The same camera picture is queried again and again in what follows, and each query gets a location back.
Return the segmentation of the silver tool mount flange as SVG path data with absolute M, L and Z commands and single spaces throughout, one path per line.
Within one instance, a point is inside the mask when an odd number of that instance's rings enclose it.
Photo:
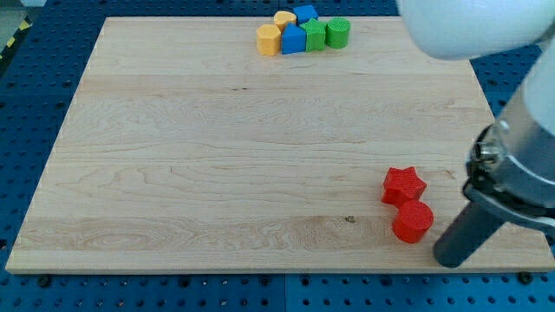
M 532 117 L 524 85 L 474 142 L 467 174 L 478 243 L 506 222 L 554 235 L 554 132 Z

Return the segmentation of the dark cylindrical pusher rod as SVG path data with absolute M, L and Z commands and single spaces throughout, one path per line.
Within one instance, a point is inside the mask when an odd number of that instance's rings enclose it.
M 434 243 L 434 259 L 447 268 L 459 267 L 504 223 L 479 204 L 469 202 Z

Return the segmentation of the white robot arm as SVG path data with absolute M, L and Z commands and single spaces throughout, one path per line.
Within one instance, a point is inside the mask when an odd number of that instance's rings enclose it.
M 462 192 L 467 206 L 436 241 L 444 267 L 465 262 L 510 222 L 554 234 L 554 3 L 401 0 L 415 45 L 442 60 L 474 59 L 544 42 L 527 77 L 473 143 Z

